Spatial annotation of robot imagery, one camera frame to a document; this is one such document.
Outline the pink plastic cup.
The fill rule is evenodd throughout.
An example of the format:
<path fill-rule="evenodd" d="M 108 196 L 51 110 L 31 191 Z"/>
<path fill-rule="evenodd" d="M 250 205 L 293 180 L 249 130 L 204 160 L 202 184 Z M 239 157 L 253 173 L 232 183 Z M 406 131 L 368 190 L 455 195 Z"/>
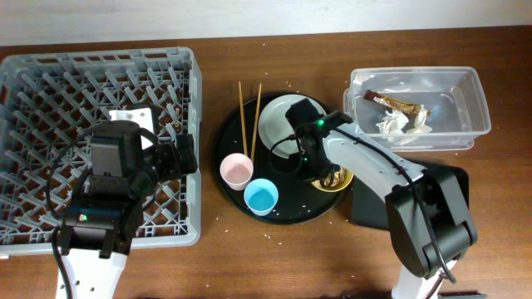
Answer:
<path fill-rule="evenodd" d="M 249 184 L 254 172 L 251 159 L 240 153 L 227 155 L 221 162 L 219 173 L 222 180 L 235 191 L 242 191 Z"/>

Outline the yellow bowl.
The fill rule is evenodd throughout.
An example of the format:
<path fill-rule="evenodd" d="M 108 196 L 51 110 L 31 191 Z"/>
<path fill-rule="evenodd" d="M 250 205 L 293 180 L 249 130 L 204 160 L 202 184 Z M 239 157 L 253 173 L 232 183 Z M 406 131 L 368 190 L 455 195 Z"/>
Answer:
<path fill-rule="evenodd" d="M 312 182 L 312 186 L 323 192 L 338 192 L 345 189 L 353 180 L 354 174 L 345 168 L 330 173 L 322 179 L 317 179 Z"/>

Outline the brown coffee sachet wrapper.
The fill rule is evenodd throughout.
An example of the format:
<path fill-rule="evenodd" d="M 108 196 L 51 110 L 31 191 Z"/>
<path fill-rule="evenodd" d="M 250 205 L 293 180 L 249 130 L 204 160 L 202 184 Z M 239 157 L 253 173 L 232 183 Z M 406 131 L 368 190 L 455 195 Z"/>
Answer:
<path fill-rule="evenodd" d="M 420 105 L 395 100 L 390 96 L 385 96 L 372 90 L 366 90 L 362 98 L 364 100 L 376 102 L 377 104 L 392 108 L 393 110 L 399 110 L 404 114 L 417 115 L 421 111 Z"/>

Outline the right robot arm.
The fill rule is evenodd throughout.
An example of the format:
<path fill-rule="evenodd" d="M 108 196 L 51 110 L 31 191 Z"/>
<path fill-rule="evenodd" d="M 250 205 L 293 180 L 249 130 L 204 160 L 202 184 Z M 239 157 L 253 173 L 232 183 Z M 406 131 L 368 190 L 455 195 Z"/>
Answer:
<path fill-rule="evenodd" d="M 305 162 L 349 170 L 385 204 L 392 247 L 402 264 L 393 298 L 436 298 L 443 281 L 456 281 L 451 269 L 478 240 L 463 169 L 428 169 L 403 159 L 340 111 L 288 121 Z"/>

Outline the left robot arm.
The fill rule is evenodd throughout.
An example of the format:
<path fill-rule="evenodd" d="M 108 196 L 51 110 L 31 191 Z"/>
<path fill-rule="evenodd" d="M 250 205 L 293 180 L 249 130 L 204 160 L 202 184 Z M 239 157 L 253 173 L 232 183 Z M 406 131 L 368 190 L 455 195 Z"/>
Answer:
<path fill-rule="evenodd" d="M 133 121 L 96 125 L 91 137 L 91 167 L 81 173 L 71 200 L 52 230 L 58 266 L 58 298 L 111 298 L 131 244 L 155 201 L 156 186 L 198 169 L 191 134 L 161 143 Z"/>

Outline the blue plastic cup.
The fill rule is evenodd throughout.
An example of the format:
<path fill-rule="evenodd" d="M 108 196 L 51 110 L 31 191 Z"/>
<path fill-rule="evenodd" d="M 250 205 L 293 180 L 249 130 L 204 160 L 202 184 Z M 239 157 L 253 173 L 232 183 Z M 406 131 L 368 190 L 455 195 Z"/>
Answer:
<path fill-rule="evenodd" d="M 254 179 L 244 190 L 244 202 L 257 216 L 272 212 L 278 202 L 278 196 L 276 185 L 268 179 Z"/>

